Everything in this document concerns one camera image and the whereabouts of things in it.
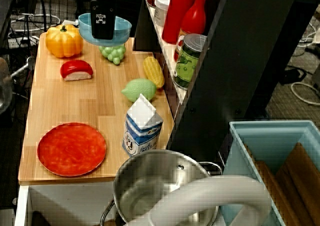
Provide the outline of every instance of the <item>orange plate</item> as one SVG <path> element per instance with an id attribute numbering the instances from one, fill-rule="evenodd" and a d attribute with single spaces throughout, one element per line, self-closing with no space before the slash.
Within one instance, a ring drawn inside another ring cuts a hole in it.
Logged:
<path id="1" fill-rule="evenodd" d="M 66 123 L 50 130 L 40 141 L 37 156 L 50 172 L 79 176 L 97 168 L 106 155 L 104 137 L 82 123 Z"/>

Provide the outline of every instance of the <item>pot rim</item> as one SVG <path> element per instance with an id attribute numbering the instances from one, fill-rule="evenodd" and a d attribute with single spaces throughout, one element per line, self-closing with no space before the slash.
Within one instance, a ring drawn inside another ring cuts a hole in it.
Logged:
<path id="1" fill-rule="evenodd" d="M 113 199 L 114 199 L 114 203 L 115 203 L 115 206 L 116 206 L 116 209 L 120 215 L 120 217 L 123 219 L 123 221 L 125 221 L 126 223 L 128 223 L 127 219 L 125 218 L 125 216 L 123 215 L 121 209 L 119 208 L 119 202 L 118 202 L 118 199 L 116 198 L 116 185 L 117 185 L 117 182 L 119 181 L 119 177 L 120 175 L 123 173 L 123 171 L 126 169 L 126 167 L 132 162 L 132 161 L 135 161 L 137 158 L 139 157 L 143 157 L 145 154 L 174 154 L 174 155 L 177 155 L 177 156 L 180 156 L 180 157 L 183 157 L 184 159 L 186 159 L 187 161 L 189 161 L 190 163 L 192 163 L 194 166 L 198 167 L 202 172 L 203 174 L 205 175 L 205 177 L 210 177 L 210 174 L 197 162 L 195 161 L 194 159 L 190 158 L 189 156 L 186 156 L 180 152 L 175 152 L 175 151 L 171 151 L 171 150 L 167 150 L 167 149 L 152 149 L 152 150 L 148 150 L 148 151 L 145 151 L 145 152 L 141 152 L 139 154 L 136 154 L 132 157 L 130 157 L 127 161 L 125 161 L 121 167 L 119 168 L 118 172 L 116 173 L 115 175 L 115 179 L 114 179 L 114 182 L 113 182 Z M 218 214 L 218 210 L 219 210 L 219 207 L 215 207 L 215 210 L 212 214 L 212 218 L 210 220 L 210 223 L 208 225 L 211 225 L 215 220 L 216 220 L 216 217 L 217 217 L 217 214 Z"/>

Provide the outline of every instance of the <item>toy pumpkin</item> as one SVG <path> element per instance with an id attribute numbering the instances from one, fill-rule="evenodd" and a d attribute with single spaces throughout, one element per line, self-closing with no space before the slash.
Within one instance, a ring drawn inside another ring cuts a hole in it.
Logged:
<path id="1" fill-rule="evenodd" d="M 82 51 L 84 41 L 73 25 L 59 25 L 48 29 L 45 45 L 56 57 L 72 57 Z"/>

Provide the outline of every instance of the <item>white shelf edge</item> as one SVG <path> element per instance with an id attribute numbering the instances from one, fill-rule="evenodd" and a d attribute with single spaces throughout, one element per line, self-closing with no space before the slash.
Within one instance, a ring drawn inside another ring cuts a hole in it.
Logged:
<path id="1" fill-rule="evenodd" d="M 152 22 L 153 22 L 153 25 L 154 25 L 154 28 L 156 31 L 156 35 L 158 37 L 158 41 L 159 41 L 165 62 L 168 66 L 171 78 L 173 80 L 175 67 L 176 67 L 176 62 L 174 60 L 174 53 L 175 53 L 176 45 L 169 44 L 162 39 L 162 31 L 164 30 L 164 28 L 155 24 L 155 21 L 154 21 L 155 9 L 148 4 L 148 0 L 145 0 L 145 2 L 146 2 L 146 5 L 148 7 L 148 10 L 149 10 Z M 187 94 L 187 91 L 179 88 L 176 84 L 174 84 L 174 87 L 175 87 L 176 93 L 178 94 L 179 102 L 180 102 L 180 104 L 182 104 L 184 101 L 184 98 Z"/>

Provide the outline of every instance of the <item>yellow corn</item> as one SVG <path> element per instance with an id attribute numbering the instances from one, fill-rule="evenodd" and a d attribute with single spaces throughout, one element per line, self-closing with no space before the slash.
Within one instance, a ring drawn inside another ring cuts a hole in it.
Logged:
<path id="1" fill-rule="evenodd" d="M 165 77 L 156 58 L 145 58 L 145 60 L 143 61 L 143 69 L 146 77 L 155 84 L 157 89 L 164 86 Z"/>

